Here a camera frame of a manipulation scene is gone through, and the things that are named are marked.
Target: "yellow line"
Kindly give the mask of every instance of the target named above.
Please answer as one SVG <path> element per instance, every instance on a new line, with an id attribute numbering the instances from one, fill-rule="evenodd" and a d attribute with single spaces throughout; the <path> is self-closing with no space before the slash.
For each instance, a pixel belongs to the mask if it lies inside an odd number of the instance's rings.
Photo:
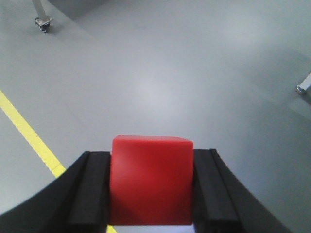
<path id="1" fill-rule="evenodd" d="M 50 169 L 53 175 L 58 178 L 63 174 L 66 169 L 42 141 L 42 139 L 36 134 L 32 127 L 27 123 L 23 116 L 8 100 L 4 93 L 0 90 L 0 107 L 4 113 L 8 116 L 15 127 L 20 131 L 23 137 L 27 140 L 29 145 L 39 155 L 45 165 Z M 116 230 L 108 225 L 107 233 L 117 233 Z"/>

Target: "red cube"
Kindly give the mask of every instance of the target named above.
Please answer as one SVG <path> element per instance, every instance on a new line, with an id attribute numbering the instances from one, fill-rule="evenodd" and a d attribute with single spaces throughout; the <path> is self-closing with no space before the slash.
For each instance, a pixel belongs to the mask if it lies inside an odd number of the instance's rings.
<path id="1" fill-rule="evenodd" d="M 111 157 L 110 224 L 192 224 L 192 180 L 192 141 L 117 136 Z"/>

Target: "caster wheel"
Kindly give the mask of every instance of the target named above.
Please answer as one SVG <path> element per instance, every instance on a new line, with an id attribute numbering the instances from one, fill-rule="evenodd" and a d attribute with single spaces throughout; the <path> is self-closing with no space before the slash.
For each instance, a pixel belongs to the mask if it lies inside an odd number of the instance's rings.
<path id="1" fill-rule="evenodd" d="M 296 92 L 297 92 L 298 94 L 300 94 L 300 95 L 303 95 L 303 94 L 305 94 L 307 91 L 304 90 L 304 89 L 302 89 L 302 88 L 298 85 L 297 88 L 296 88 Z"/>
<path id="2" fill-rule="evenodd" d="M 37 17 L 37 18 L 35 18 L 35 24 L 38 25 L 39 29 L 42 32 L 44 32 L 44 33 L 48 32 L 48 28 L 50 26 L 50 22 L 49 21 L 47 23 L 45 23 L 45 24 L 42 24 L 42 21 L 40 21 L 39 17 Z"/>

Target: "metal leg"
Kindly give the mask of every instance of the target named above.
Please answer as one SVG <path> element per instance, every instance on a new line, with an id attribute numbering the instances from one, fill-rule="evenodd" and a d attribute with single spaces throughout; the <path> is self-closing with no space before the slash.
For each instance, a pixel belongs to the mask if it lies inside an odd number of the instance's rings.
<path id="1" fill-rule="evenodd" d="M 41 0 L 32 0 L 35 6 L 35 10 L 38 13 L 38 17 L 35 18 L 35 24 L 39 26 L 40 30 L 46 33 L 48 31 L 48 27 L 50 26 L 50 22 L 52 21 L 51 17 L 47 16 Z"/>
<path id="2" fill-rule="evenodd" d="M 307 89 L 311 86 L 311 73 L 305 78 L 305 80 L 297 86 L 298 94 L 305 94 Z"/>

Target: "gray floor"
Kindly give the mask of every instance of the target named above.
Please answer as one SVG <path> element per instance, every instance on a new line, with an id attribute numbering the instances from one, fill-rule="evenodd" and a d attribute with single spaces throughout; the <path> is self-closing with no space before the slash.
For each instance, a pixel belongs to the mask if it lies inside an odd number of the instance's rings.
<path id="1" fill-rule="evenodd" d="M 295 233 L 311 228 L 311 2 L 30 0 L 0 3 L 0 89 L 68 167 L 118 134 L 217 148 Z M 0 213 L 54 178 L 0 112 Z M 191 233 L 191 227 L 117 227 Z"/>

